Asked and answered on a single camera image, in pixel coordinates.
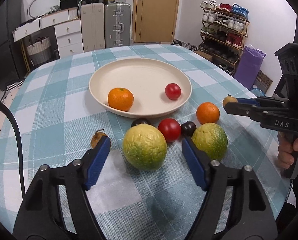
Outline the person's right hand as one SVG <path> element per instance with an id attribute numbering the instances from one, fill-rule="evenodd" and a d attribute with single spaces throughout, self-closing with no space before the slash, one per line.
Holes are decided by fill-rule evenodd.
<path id="1" fill-rule="evenodd" d="M 279 132 L 278 141 L 279 146 L 276 165 L 282 169 L 288 169 L 295 161 L 295 158 L 291 155 L 292 152 L 298 152 L 298 138 L 292 144 L 286 139 L 284 133 Z"/>

